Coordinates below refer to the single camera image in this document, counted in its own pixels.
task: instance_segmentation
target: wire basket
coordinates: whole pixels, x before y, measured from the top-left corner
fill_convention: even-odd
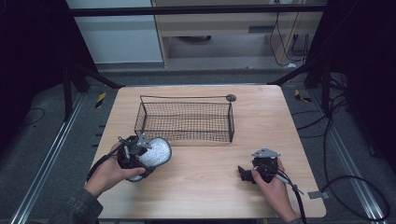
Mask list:
[[[134,132],[148,138],[232,142],[234,95],[209,97],[140,96]]]

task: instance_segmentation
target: person's left hand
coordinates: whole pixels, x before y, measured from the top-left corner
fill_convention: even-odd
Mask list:
[[[111,150],[115,149],[119,144],[114,145]],[[117,157],[111,156],[96,169],[90,180],[85,184],[84,189],[98,198],[103,192],[120,183],[121,180],[141,175],[145,172],[146,170],[143,167],[121,169],[117,162]]]

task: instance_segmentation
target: horizontal black bar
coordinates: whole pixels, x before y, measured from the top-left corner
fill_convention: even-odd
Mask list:
[[[286,4],[286,5],[244,5],[244,6],[194,6],[194,7],[114,7],[114,8],[76,8],[50,11],[49,14],[73,17],[98,16],[142,16],[176,14],[213,14],[213,13],[258,13],[258,12],[314,12],[342,6],[326,4]]]

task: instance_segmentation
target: gray floor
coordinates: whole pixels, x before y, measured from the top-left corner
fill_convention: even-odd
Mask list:
[[[271,49],[262,35],[212,36],[209,41],[175,38],[172,44],[170,60],[166,68],[140,68],[133,72],[107,72],[103,75],[127,86],[264,84],[286,75],[292,69],[276,64]],[[282,87],[296,127],[303,127],[320,118],[316,103],[295,98],[296,89],[313,99],[319,92],[319,88],[305,91],[301,84],[303,78],[304,76],[299,76]],[[30,211],[30,220],[46,219],[74,190],[84,184],[100,141],[100,134],[104,129],[103,125],[106,124],[117,94],[117,90],[111,90],[93,79],[88,78],[88,80],[92,85],[90,91],[74,94],[74,99],[83,97],[81,109]],[[103,91],[106,92],[104,103],[101,108],[95,108],[98,95]],[[332,97],[340,93],[340,91],[332,91]],[[26,117],[25,123],[33,124],[21,126],[19,134],[9,146],[8,154],[0,159],[0,219],[4,223],[8,223],[17,211],[46,159],[57,132],[61,129],[64,117],[62,86],[38,94],[32,107],[40,108],[32,109]],[[394,214],[396,197],[393,193],[396,187],[395,174],[385,161],[370,156],[368,145],[346,108],[347,106],[343,106],[334,113],[333,127],[341,136],[343,146],[361,172],[361,176],[374,183],[390,203],[392,210],[388,223],[396,223]],[[324,133],[325,125],[326,123],[321,121],[299,131],[305,154],[320,187],[326,183],[323,168],[323,137],[309,136]],[[338,147],[329,136],[326,142],[326,161],[330,179],[348,174],[347,166],[340,159],[342,157],[337,150]],[[351,181],[341,181],[335,184],[333,189],[348,206],[365,216],[361,198],[355,193],[356,189]],[[374,197],[384,210],[375,193]],[[370,223],[348,212],[334,197],[324,202],[327,215],[323,218],[309,219],[308,223]],[[271,219],[269,223],[278,223],[278,220]]]

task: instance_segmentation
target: person's right hand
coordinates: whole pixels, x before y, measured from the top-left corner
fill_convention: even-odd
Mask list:
[[[277,159],[277,167],[279,170],[285,171],[280,159]],[[266,183],[255,169],[252,169],[251,173],[254,181],[256,181],[262,191],[265,200],[275,210],[280,219],[285,223],[289,223],[296,219],[297,216],[291,207],[286,185],[276,177],[274,177],[270,183]]]

